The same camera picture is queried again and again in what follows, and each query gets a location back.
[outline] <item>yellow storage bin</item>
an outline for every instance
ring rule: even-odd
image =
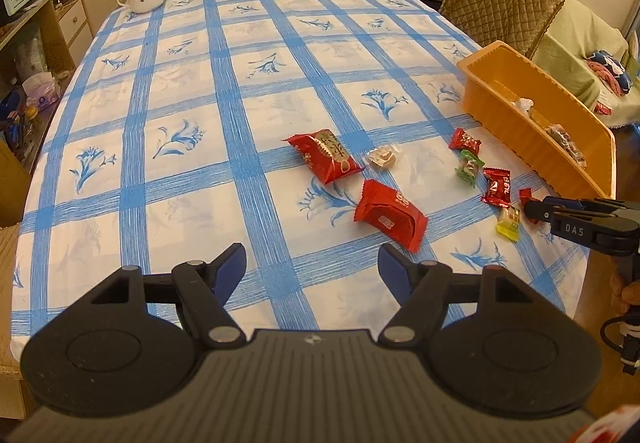
[[[464,60],[463,109],[520,156],[559,195],[571,199],[616,196],[616,144],[601,121],[558,82],[507,44],[496,41]],[[533,108],[569,133],[586,169],[511,103]]]

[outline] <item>folded cloth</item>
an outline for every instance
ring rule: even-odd
[[[597,62],[607,68],[607,71],[611,73],[612,77],[618,81],[618,86],[623,94],[629,93],[631,86],[633,85],[631,78],[626,74],[625,68],[622,67],[620,61],[615,57],[601,49],[600,51],[594,51],[587,57],[587,60]]]
[[[620,88],[620,84],[618,84],[618,81],[616,80],[616,78],[610,73],[610,71],[606,67],[592,60],[588,60],[587,65],[593,70],[594,73],[596,73],[598,78],[600,78],[602,81],[604,81],[607,84],[607,86],[609,86],[613,94],[619,97],[625,96],[624,92]]]

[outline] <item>person's finger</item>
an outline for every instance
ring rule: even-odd
[[[618,295],[613,295],[611,297],[611,307],[618,315],[624,315],[629,311],[628,303],[624,302]]]
[[[622,290],[622,300],[640,306],[640,282],[632,282]]]
[[[622,275],[614,271],[611,274],[609,284],[611,286],[611,291],[613,291],[613,295],[620,296],[622,294],[622,289],[626,286],[626,281],[623,279]]]

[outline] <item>brown quilted cushion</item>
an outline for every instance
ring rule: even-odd
[[[444,0],[440,13],[480,46],[502,40],[531,58],[564,0]]]

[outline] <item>blue and white plaid tablecloth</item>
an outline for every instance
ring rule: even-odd
[[[545,182],[462,112],[456,62],[478,46],[417,0],[166,0],[113,12],[54,117],[18,241],[14,353],[121,264],[163,273],[239,241],[247,273],[227,304],[241,325],[374,335],[398,305],[376,269],[388,238],[353,222],[364,178],[430,219],[414,260],[507,266],[573,315],[586,251],[497,210],[454,173],[456,127],[511,170],[512,197]],[[389,172],[323,186],[282,139],[329,128],[361,163],[399,144]],[[150,310],[177,321],[175,309]],[[473,310],[452,306],[449,321]]]

